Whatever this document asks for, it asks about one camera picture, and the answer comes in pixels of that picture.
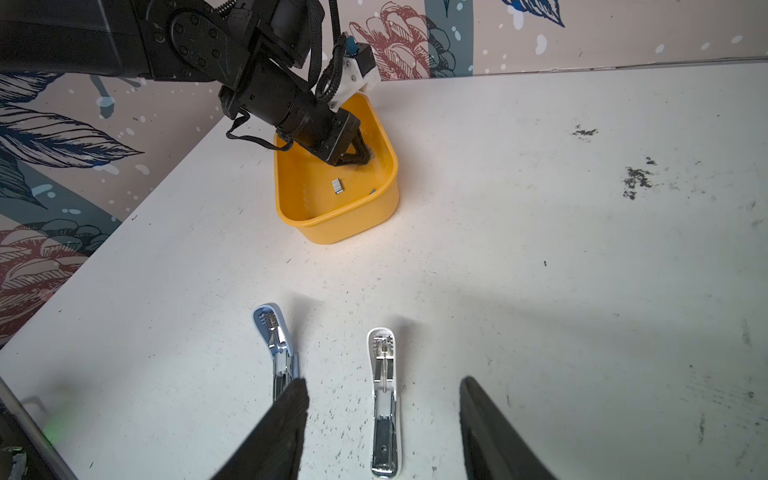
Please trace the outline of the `white mini stapler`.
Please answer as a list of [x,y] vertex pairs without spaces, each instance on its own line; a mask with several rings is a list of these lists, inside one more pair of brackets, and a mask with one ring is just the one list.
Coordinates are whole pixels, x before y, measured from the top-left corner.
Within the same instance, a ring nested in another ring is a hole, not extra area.
[[393,479],[401,463],[396,338],[389,328],[376,327],[368,333],[367,344],[373,398],[370,467],[374,477]]

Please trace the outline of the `staple strip in tray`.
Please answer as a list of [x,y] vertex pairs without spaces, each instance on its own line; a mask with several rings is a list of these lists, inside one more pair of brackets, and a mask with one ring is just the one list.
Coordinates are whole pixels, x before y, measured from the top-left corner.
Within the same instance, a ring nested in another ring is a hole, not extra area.
[[339,195],[344,192],[344,188],[340,179],[334,179],[332,181],[332,187],[336,195]]

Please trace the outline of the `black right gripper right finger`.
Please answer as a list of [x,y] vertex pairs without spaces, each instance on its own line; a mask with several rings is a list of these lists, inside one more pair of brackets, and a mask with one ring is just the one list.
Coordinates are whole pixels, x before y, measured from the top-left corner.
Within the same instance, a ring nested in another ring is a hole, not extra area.
[[555,478],[474,377],[465,377],[459,391],[468,479]]

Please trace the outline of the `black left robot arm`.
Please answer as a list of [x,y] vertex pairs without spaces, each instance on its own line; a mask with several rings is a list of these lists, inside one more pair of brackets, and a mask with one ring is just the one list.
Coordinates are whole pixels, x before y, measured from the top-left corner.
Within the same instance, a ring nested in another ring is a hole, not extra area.
[[324,163],[364,165],[360,120],[336,93],[348,39],[336,32],[323,63],[322,25],[335,2],[5,1],[1,67],[171,82],[218,82],[235,125],[257,117],[278,149],[300,146]]

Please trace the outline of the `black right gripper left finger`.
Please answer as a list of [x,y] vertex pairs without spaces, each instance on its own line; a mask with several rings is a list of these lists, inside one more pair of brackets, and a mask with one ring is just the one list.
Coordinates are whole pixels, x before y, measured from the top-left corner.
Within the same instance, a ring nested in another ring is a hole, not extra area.
[[309,403],[306,381],[289,383],[213,479],[297,479]]

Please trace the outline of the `light blue stapler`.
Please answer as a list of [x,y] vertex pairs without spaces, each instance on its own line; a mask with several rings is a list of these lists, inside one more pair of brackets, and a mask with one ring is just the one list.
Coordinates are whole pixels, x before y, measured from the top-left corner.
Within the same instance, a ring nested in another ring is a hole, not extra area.
[[272,395],[273,401],[276,402],[287,386],[300,377],[298,352],[293,346],[287,322],[277,304],[266,303],[258,306],[253,312],[253,320],[272,359]]

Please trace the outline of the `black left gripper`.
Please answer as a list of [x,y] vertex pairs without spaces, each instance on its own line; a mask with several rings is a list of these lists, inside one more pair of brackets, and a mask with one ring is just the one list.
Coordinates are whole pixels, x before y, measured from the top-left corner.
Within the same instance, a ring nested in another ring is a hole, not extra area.
[[299,135],[299,145],[330,166],[366,165],[372,151],[364,141],[360,120],[346,110],[314,131],[306,128]]

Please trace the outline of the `yellow plastic tray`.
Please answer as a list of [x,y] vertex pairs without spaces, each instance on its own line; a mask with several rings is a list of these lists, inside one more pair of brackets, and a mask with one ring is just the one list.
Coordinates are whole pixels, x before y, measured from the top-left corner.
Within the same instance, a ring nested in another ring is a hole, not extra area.
[[361,121],[372,151],[365,165],[332,167],[301,146],[274,153],[276,211],[315,244],[333,244],[388,220],[396,211],[399,162],[370,99],[355,94],[343,107]]

